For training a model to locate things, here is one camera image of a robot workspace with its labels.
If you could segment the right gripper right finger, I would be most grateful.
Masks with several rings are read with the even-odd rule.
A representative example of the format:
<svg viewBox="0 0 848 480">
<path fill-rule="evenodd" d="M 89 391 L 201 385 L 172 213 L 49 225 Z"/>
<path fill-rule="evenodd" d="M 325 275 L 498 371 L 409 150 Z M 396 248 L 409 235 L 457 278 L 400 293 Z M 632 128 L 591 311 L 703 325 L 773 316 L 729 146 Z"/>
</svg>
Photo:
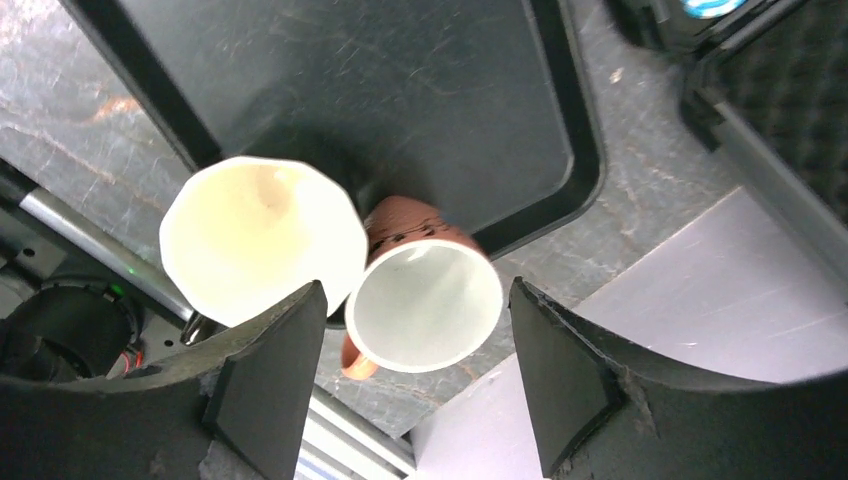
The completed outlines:
<svg viewBox="0 0 848 480">
<path fill-rule="evenodd" d="M 843 479 L 847 374 L 774 384 L 669 358 L 522 278 L 509 292 L 549 479 Z"/>
</svg>

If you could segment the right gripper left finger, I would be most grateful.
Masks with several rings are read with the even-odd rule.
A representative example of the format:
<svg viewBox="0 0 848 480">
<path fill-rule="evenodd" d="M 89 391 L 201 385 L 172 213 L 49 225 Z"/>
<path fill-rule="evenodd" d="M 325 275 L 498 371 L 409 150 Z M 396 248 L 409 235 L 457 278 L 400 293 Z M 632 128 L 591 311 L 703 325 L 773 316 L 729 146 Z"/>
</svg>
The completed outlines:
<svg viewBox="0 0 848 480">
<path fill-rule="evenodd" d="M 5 479 L 293 477 L 327 300 L 258 317 L 113 379 L 1 379 Z"/>
</svg>

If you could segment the cream mug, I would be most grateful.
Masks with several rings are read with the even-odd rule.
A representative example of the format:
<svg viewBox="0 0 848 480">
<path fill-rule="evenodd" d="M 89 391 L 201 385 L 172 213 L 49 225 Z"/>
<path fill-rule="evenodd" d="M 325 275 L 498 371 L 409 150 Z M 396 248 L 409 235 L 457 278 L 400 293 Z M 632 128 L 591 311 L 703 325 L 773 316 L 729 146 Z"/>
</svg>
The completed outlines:
<svg viewBox="0 0 848 480">
<path fill-rule="evenodd" d="M 300 161 L 238 156 L 191 176 L 159 227 L 162 266 L 195 311 L 226 327 L 321 282 L 333 314 L 365 270 L 346 190 Z"/>
</svg>

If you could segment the pink dotted white mug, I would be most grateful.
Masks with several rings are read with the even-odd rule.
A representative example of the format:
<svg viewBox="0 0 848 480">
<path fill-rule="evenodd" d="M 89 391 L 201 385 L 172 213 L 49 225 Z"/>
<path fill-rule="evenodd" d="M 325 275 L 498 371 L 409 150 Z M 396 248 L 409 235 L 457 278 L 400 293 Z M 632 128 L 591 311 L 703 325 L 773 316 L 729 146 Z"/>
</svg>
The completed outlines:
<svg viewBox="0 0 848 480">
<path fill-rule="evenodd" d="M 427 373 L 457 364 L 492 334 L 503 288 L 480 245 L 437 208 L 403 196 L 365 220 L 368 264 L 344 305 L 342 373 Z"/>
</svg>

